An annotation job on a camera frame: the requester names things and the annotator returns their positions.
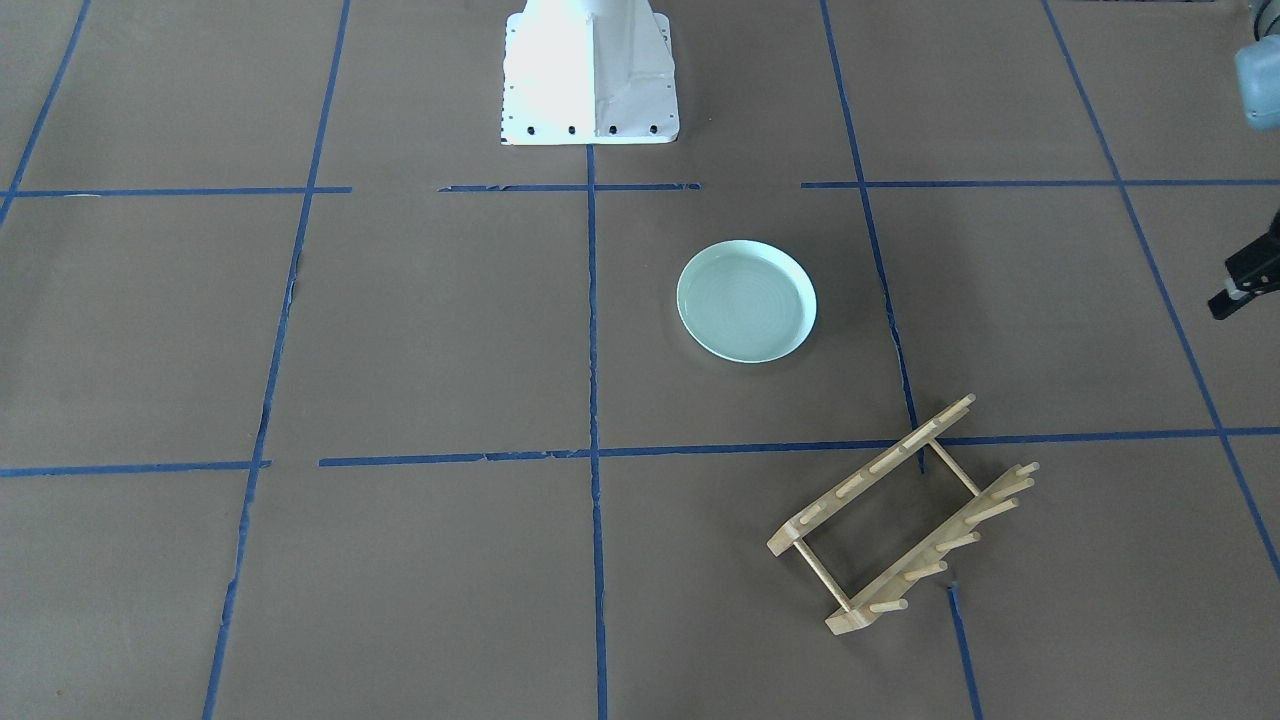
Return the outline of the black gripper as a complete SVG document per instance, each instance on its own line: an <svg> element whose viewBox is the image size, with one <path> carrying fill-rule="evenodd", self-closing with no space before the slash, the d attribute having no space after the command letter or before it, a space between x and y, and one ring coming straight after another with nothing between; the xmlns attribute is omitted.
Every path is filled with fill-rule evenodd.
<svg viewBox="0 0 1280 720"><path fill-rule="evenodd" d="M1279 211L1268 228L1225 261L1228 281L1207 301L1215 320L1225 320L1243 309L1253 296L1270 293L1279 287Z"/></svg>

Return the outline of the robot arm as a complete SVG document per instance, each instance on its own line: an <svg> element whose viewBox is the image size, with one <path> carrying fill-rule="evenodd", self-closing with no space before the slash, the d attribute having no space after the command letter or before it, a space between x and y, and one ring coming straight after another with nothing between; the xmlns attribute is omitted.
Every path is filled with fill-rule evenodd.
<svg viewBox="0 0 1280 720"><path fill-rule="evenodd" d="M1236 78L1248 126L1279 127L1279 37L1267 35L1235 55ZM1224 320L1252 300L1279 288L1279 215L1267 229L1224 261L1224 287L1208 302L1211 315Z"/></svg>

